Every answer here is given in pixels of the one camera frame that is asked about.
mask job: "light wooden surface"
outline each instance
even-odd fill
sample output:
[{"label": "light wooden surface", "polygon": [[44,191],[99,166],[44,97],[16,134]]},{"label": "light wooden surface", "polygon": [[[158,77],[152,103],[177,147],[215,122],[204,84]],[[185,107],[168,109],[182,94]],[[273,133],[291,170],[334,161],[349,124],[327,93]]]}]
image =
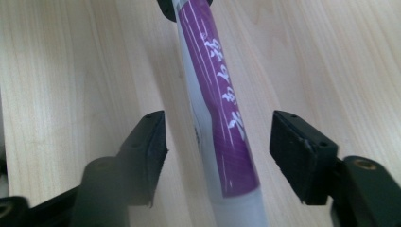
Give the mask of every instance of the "light wooden surface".
[{"label": "light wooden surface", "polygon": [[[269,155],[271,113],[293,112],[401,183],[401,1],[215,0],[227,64],[270,226],[330,226],[299,203]],[[9,187],[38,204],[114,155],[164,109],[168,147],[154,207],[132,226],[214,226],[176,25],[157,2],[0,0]]]}]

